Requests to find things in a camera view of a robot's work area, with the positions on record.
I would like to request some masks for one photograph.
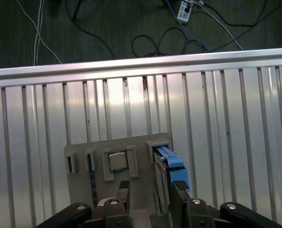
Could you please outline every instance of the white cable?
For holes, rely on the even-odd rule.
[[[213,18],[215,21],[217,21],[221,26],[222,28],[224,28],[224,30],[230,35],[230,37],[233,39],[233,41],[235,42],[235,44],[238,46],[238,48],[240,48],[241,51],[243,51],[242,47],[238,44],[238,42],[235,40],[235,38],[232,36],[232,34],[230,33],[230,31],[217,19],[215,18],[210,12],[208,12],[206,10],[206,8],[204,8],[200,3],[196,2],[196,1],[193,1],[194,4],[200,6],[202,9],[204,9],[204,11],[209,15],[211,16],[211,18]]]
[[[57,61],[58,61],[59,63],[61,63],[61,61],[60,61],[59,58],[55,55],[55,53],[54,53],[54,52],[45,44],[45,42],[42,40],[42,38],[41,38],[41,36],[40,36],[40,34],[39,34],[39,31],[38,31],[38,29],[37,29],[37,27],[36,27],[34,21],[33,21],[33,20],[28,16],[28,14],[25,12],[25,10],[23,9],[21,3],[20,3],[18,0],[16,0],[16,2],[19,4],[19,6],[20,6],[22,12],[24,13],[24,15],[26,15],[26,17],[32,22],[32,24],[33,24],[35,30],[37,31],[38,37],[39,37],[41,43],[43,44],[43,46],[45,46],[45,48],[46,48],[49,52],[51,52],[51,54],[57,59]]]
[[[40,0],[39,10],[38,10],[38,18],[37,18],[37,29],[39,28],[39,21],[40,21],[40,11],[41,11],[42,0]],[[37,45],[38,34],[36,33],[35,42],[34,42],[34,60],[33,65],[36,65],[36,45]]]
[[[39,34],[41,33],[44,4],[45,4],[45,0],[42,0]],[[36,65],[38,65],[38,48],[39,48],[39,45],[40,45],[40,41],[38,40],[37,50],[36,50]]]

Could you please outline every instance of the blue drive bracket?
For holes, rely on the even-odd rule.
[[[182,159],[165,146],[156,147],[156,150],[161,154],[160,159],[168,164],[171,184],[173,181],[185,181],[189,187],[186,191],[189,192],[188,174]]]

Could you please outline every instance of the blue cable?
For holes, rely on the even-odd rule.
[[[195,41],[197,41],[199,44],[203,45],[203,47],[205,47],[205,49],[210,52],[211,50],[203,43],[201,42],[200,40],[198,40],[197,38],[195,38],[183,25],[182,23],[177,19],[176,15],[175,15],[175,12],[173,11],[173,8],[171,8],[171,5],[169,3],[168,0],[166,0],[167,4],[168,4],[168,7],[170,8],[170,11],[172,12],[173,16],[175,17],[176,21],[179,23],[179,25],[184,29],[184,31],[192,38],[194,39]]]

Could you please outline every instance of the power strip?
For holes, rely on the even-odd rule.
[[[193,4],[192,4],[193,1],[187,0],[187,2],[181,1],[180,9],[177,16],[177,19],[184,24],[186,24],[189,21],[189,17],[193,8]]]

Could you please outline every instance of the corrugated metal panel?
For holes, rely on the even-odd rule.
[[[0,70],[0,227],[66,207],[67,144],[169,132],[191,194],[282,224],[282,49]]]

